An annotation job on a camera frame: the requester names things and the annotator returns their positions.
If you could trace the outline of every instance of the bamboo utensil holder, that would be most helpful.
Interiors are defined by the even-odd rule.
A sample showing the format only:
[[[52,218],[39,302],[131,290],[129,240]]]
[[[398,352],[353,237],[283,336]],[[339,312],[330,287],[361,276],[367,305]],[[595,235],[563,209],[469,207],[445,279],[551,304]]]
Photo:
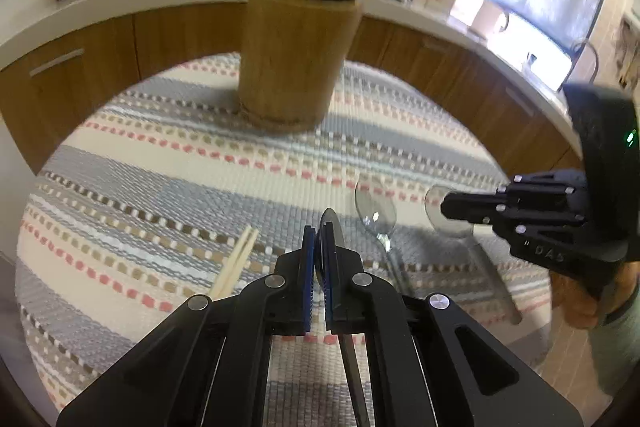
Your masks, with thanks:
[[[279,132],[319,124],[361,17],[358,0],[248,0],[238,89],[246,117]]]

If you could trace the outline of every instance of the striped tablecloth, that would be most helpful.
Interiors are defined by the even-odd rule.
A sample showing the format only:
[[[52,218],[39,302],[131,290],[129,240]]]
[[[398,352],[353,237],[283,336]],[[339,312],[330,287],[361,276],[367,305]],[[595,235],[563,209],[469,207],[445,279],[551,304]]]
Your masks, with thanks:
[[[547,349],[546,271],[476,236],[524,320],[500,306],[456,241],[438,235],[431,185],[491,190],[504,175],[460,123],[381,71],[346,63],[315,132],[273,136],[238,115],[239,55],[203,58],[132,87],[84,122],[36,179],[18,240],[16,293],[33,362],[61,409],[188,296],[206,293],[246,225],[260,230],[235,291],[300,247],[332,207],[366,269],[383,250],[354,204],[360,177],[394,200],[395,247],[419,296],[442,291],[526,362]],[[265,423],[354,425],[319,289],[312,333],[274,340]],[[355,338],[370,404],[366,350]]]

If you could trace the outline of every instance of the gray sleeve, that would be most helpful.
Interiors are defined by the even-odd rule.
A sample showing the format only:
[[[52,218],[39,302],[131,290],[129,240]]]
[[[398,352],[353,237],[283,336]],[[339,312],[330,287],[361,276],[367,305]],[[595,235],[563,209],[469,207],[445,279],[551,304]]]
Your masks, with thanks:
[[[622,317],[589,332],[600,388],[614,396],[640,359],[640,298]]]

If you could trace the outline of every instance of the spoon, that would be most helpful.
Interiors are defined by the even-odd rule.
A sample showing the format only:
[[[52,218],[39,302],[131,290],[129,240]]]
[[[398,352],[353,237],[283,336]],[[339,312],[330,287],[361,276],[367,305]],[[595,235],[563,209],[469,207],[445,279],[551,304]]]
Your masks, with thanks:
[[[390,236],[396,227],[396,205],[385,196],[382,183],[358,180],[355,191],[356,208],[365,229],[372,233],[385,250],[386,265],[402,295],[413,297],[414,291],[406,273],[400,268],[400,252],[391,246]]]
[[[522,322],[522,314],[516,307],[507,285],[500,277],[491,258],[474,237],[473,224],[457,219],[447,219],[440,211],[440,203],[442,203],[444,196],[450,192],[450,188],[438,185],[434,185],[427,191],[427,195],[424,198],[424,209],[427,212],[427,217],[436,232],[457,239],[465,245],[471,260],[489,281],[489,286],[491,286],[494,295],[500,301],[509,322],[514,325],[520,324]]]

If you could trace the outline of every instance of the human hand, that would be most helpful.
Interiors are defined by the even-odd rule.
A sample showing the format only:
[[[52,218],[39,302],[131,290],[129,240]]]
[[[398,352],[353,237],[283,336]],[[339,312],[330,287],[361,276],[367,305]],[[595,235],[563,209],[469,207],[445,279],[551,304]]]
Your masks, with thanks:
[[[620,308],[633,294],[640,273],[640,263],[625,263],[616,275],[616,292],[607,314]],[[569,277],[554,274],[554,288],[564,312],[564,321],[574,328],[589,330],[598,325],[598,302],[587,290]]]

